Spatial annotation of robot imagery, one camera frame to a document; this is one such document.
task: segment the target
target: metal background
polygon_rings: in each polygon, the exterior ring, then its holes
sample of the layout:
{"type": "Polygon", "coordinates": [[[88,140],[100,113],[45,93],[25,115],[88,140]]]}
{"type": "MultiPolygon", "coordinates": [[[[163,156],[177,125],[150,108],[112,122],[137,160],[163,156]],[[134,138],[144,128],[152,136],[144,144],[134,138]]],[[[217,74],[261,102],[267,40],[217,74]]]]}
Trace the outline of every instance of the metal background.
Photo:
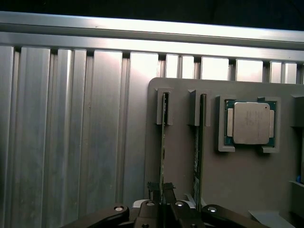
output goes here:
{"type": "Polygon", "coordinates": [[[0,226],[144,196],[154,77],[303,83],[304,33],[0,12],[0,226]]]}

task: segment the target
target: electronic component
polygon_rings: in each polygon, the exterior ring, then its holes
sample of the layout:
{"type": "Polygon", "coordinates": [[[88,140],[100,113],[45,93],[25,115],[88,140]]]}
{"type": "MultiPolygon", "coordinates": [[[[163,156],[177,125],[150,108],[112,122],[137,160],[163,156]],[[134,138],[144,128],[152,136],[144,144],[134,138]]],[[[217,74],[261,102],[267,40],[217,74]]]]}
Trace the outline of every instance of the electronic component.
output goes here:
{"type": "Polygon", "coordinates": [[[225,145],[274,146],[275,102],[226,101],[225,145]]]}

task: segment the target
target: metal bracket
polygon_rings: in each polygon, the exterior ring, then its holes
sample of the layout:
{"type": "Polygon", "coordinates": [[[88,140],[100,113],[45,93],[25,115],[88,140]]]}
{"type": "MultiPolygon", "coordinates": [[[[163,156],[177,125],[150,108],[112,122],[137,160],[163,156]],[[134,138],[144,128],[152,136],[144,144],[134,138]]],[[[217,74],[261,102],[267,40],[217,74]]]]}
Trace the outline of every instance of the metal bracket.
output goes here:
{"type": "Polygon", "coordinates": [[[237,98],[235,96],[232,95],[223,95],[223,96],[218,96],[217,98],[217,107],[218,107],[218,151],[220,152],[235,152],[236,149],[234,146],[228,146],[225,145],[224,143],[224,138],[225,138],[225,123],[226,123],[226,119],[225,119],[225,101],[227,100],[231,100],[234,101],[237,98]]]}
{"type": "Polygon", "coordinates": [[[200,100],[201,95],[204,95],[205,104],[205,126],[209,127],[211,122],[211,104],[209,90],[189,90],[190,93],[190,119],[189,125],[200,125],[200,100]]]}
{"type": "Polygon", "coordinates": [[[263,153],[279,153],[280,152],[280,132],[281,132],[281,99],[279,97],[258,97],[257,101],[273,101],[276,102],[275,110],[275,146],[261,146],[263,153]]]}
{"type": "Polygon", "coordinates": [[[173,125],[173,102],[172,102],[172,93],[173,88],[158,88],[157,89],[157,116],[156,124],[162,124],[162,98],[163,94],[168,94],[168,119],[167,125],[173,125]]]}

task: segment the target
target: corrugated metal panel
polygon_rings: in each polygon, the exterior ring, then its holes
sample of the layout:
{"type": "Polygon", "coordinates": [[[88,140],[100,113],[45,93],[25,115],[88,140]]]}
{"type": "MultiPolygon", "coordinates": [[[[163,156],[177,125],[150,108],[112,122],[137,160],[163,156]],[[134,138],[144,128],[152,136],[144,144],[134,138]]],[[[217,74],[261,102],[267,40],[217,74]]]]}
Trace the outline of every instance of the corrugated metal panel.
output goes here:
{"type": "Polygon", "coordinates": [[[8,228],[59,227],[144,198],[152,78],[269,74],[296,83],[304,63],[301,50],[162,40],[0,32],[0,43],[8,45],[0,47],[0,225],[8,228]]]}

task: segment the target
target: dark background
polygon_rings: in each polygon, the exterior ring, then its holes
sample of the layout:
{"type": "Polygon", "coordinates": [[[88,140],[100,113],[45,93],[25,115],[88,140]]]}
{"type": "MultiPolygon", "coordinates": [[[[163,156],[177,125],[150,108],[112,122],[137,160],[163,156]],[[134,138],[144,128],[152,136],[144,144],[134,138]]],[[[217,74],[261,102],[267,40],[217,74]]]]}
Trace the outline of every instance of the dark background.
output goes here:
{"type": "Polygon", "coordinates": [[[0,10],[304,30],[304,0],[0,0],[0,10]]]}

